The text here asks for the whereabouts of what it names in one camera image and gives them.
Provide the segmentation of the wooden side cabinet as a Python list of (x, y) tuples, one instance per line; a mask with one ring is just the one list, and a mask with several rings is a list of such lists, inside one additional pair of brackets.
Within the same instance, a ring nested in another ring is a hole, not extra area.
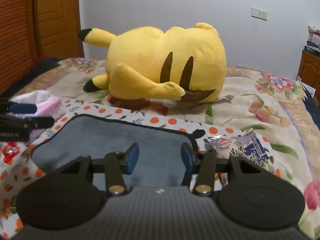
[(319, 56), (303, 50), (298, 71), (298, 77), (303, 83), (313, 87), (315, 91), (314, 97), (319, 102)]

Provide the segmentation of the orange dotted white cloth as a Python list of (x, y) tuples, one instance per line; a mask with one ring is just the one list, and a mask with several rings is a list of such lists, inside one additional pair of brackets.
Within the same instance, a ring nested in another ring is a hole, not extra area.
[(78, 114), (87, 114), (90, 117), (102, 118), (103, 121), (119, 120), (126, 125), (136, 124), (144, 128), (163, 128), (165, 131), (171, 133), (182, 132), (186, 134), (192, 133), (196, 129), (203, 129), (205, 134), (196, 141), (201, 150), (204, 150), (204, 140), (208, 137), (218, 135), (235, 137), (245, 134), (245, 131), (237, 129), (186, 121), (182, 118), (129, 111), (128, 109), (69, 98), (64, 98), (62, 105), (65, 114), (57, 120), (54, 126), (40, 133), (32, 142), (19, 142), (16, 148), (18, 154), (8, 163), (4, 161), (5, 154), (9, 151), (8, 143), (1, 143), (1, 237), (3, 237), (3, 239), (10, 239), (22, 228), (22, 224), (18, 221), (18, 215), (14, 210), (14, 197), (18, 193), (18, 190), (44, 175), (44, 168), (40, 168), (32, 161), (32, 151), (36, 146), (64, 130), (66, 125), (71, 124), (71, 119)]

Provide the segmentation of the red candy wrapper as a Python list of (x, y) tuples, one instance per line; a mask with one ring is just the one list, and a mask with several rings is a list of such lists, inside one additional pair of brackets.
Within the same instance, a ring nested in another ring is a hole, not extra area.
[(18, 143), (15, 141), (7, 142), (7, 144), (1, 149), (1, 154), (3, 157), (3, 163), (5, 165), (10, 165), (13, 159), (20, 154)]

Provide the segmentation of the wooden slatted headboard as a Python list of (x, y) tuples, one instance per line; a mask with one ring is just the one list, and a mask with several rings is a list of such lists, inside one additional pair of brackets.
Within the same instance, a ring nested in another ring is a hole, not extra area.
[(1, 93), (19, 81), (39, 54), (33, 0), (1, 0)]

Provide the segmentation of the purple and grey towel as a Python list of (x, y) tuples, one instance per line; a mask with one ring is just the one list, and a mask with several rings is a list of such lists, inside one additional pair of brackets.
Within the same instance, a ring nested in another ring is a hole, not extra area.
[(196, 140), (204, 134), (202, 129), (188, 133), (83, 114), (36, 146), (31, 158), (43, 172), (50, 173), (81, 155), (100, 159), (110, 152), (125, 152), (136, 142), (139, 158), (133, 173), (124, 176), (127, 187), (179, 186), (185, 173), (181, 145), (187, 142), (197, 150)]

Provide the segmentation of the pink tissue box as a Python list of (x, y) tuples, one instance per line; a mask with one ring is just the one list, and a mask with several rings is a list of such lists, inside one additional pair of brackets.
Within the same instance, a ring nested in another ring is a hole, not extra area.
[[(61, 103), (61, 99), (57, 96), (53, 96), (46, 90), (36, 90), (31, 93), (22, 94), (9, 99), (17, 103), (30, 103), (37, 106), (37, 112), (34, 114), (12, 114), (7, 113), (5, 115), (11, 115), (17, 118), (34, 118), (51, 116), (55, 122), (65, 114), (64, 107)], [(38, 136), (41, 135), (46, 129), (35, 129), (31, 132), (29, 140), (26, 142), (31, 143)]]

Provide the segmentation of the yellow Pikachu plush toy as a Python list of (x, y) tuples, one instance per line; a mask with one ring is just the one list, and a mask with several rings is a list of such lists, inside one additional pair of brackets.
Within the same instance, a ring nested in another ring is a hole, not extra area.
[(166, 31), (139, 27), (120, 35), (89, 28), (78, 37), (108, 49), (105, 73), (86, 82), (88, 93), (108, 90), (121, 100), (208, 103), (219, 97), (225, 83), (225, 48), (218, 31), (208, 23)]

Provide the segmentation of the white wall switch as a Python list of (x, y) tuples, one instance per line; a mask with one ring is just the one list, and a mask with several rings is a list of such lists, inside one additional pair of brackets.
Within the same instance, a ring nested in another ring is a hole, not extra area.
[(253, 18), (258, 18), (263, 21), (267, 21), (268, 13), (256, 8), (251, 8), (251, 16)]

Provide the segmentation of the wooden door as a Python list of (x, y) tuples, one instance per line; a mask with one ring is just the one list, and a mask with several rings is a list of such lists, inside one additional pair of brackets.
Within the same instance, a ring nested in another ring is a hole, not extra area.
[(34, 27), (39, 54), (67, 59), (84, 57), (79, 0), (34, 0)]

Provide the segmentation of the stack of books and papers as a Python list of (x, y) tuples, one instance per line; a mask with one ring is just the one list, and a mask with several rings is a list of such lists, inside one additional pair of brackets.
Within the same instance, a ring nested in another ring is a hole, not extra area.
[(304, 50), (312, 55), (320, 55), (320, 30), (313, 25), (308, 26), (308, 38)]

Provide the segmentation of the purple snack packet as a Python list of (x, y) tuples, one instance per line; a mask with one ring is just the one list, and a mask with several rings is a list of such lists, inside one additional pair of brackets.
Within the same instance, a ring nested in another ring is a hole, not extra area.
[(257, 135), (252, 129), (242, 135), (216, 135), (204, 139), (206, 149), (216, 153), (220, 159), (228, 159), (231, 155), (239, 155), (256, 165), (276, 174), (272, 148), (269, 142)]

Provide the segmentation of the floral bed blanket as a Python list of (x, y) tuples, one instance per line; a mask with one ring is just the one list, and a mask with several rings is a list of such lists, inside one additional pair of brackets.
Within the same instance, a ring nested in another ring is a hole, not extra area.
[(99, 60), (65, 59), (56, 68), (33, 77), (20, 93), (46, 90), (61, 100), (69, 98), (240, 131), (252, 129), (271, 145), (276, 175), (304, 195), (306, 208), (298, 224), (300, 230), (310, 238), (319, 237), (319, 114), (306, 107), (313, 98), (297, 81), (229, 69), (219, 99), (193, 107), (165, 100), (125, 103), (106, 91), (85, 93), (86, 81), (104, 71)]

